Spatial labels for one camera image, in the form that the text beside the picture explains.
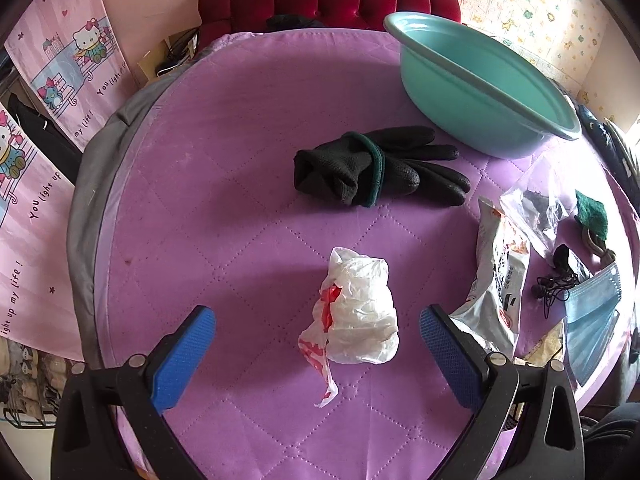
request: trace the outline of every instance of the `hello kitty poster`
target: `hello kitty poster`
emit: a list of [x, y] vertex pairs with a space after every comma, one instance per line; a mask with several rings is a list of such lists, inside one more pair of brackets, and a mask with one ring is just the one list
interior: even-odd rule
[[0, 105], [0, 336], [79, 361], [66, 262], [73, 192]]
[[34, 0], [4, 46], [81, 150], [137, 90], [102, 0]]

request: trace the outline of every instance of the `white plastic bag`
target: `white plastic bag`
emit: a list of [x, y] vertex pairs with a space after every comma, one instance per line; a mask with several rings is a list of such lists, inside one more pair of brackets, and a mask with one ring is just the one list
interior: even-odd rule
[[329, 360], [377, 365], [396, 355], [398, 316], [386, 286], [388, 275], [385, 260], [342, 247], [331, 251], [314, 322], [298, 338], [300, 351], [326, 382], [326, 393], [316, 406], [327, 405], [338, 394]]
[[579, 169], [570, 160], [548, 150], [500, 197], [504, 213], [548, 263], [556, 247], [558, 223], [571, 214], [577, 202], [575, 179]]
[[513, 359], [529, 267], [529, 241], [491, 202], [485, 198], [478, 202], [478, 271], [465, 303], [450, 318], [487, 353], [499, 351]]

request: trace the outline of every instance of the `dark blue cloth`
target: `dark blue cloth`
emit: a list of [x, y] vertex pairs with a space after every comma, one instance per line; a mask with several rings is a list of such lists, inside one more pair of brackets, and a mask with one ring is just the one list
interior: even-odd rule
[[613, 178], [625, 192], [633, 208], [640, 214], [640, 188], [633, 175], [629, 175], [625, 169], [621, 147], [616, 145], [609, 132], [585, 105], [579, 105], [577, 113], [582, 123], [582, 132], [591, 140]]
[[628, 402], [584, 435], [585, 480], [631, 480], [640, 467], [640, 404]]

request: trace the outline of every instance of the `cardboard box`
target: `cardboard box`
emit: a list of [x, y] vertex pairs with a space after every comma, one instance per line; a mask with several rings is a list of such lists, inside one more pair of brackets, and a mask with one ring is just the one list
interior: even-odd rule
[[164, 38], [164, 40], [159, 41], [155, 47], [143, 56], [143, 58], [138, 62], [138, 66], [146, 78], [145, 86], [158, 79], [158, 76], [156, 75], [158, 66], [168, 60], [171, 48], [176, 44], [184, 42], [185, 36], [190, 32], [192, 32], [194, 36], [189, 40], [189, 43], [186, 45], [184, 57], [177, 60], [177, 62], [179, 62], [176, 66], [180, 66], [185, 62], [188, 62], [188, 60], [193, 59], [193, 56], [195, 55], [196, 44], [198, 41], [196, 29], [193, 28]]

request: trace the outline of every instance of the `cartoon cat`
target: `cartoon cat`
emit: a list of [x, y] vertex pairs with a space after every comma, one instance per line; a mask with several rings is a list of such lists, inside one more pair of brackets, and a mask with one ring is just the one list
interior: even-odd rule
[[47, 82], [44, 86], [38, 88], [38, 95], [52, 110], [60, 108], [60, 105], [62, 104], [62, 94], [53, 82], [53, 79], [50, 77], [47, 77]]
[[14, 135], [15, 125], [12, 128], [9, 118], [4, 110], [0, 110], [0, 184], [6, 178], [18, 178], [26, 167], [24, 151], [12, 146], [12, 143], [20, 145], [22, 136]]
[[86, 22], [83, 28], [74, 32], [74, 40], [78, 47], [76, 57], [83, 58], [84, 63], [89, 61], [100, 63], [103, 59], [106, 59], [107, 48], [102, 43], [100, 35], [100, 27], [95, 18]]

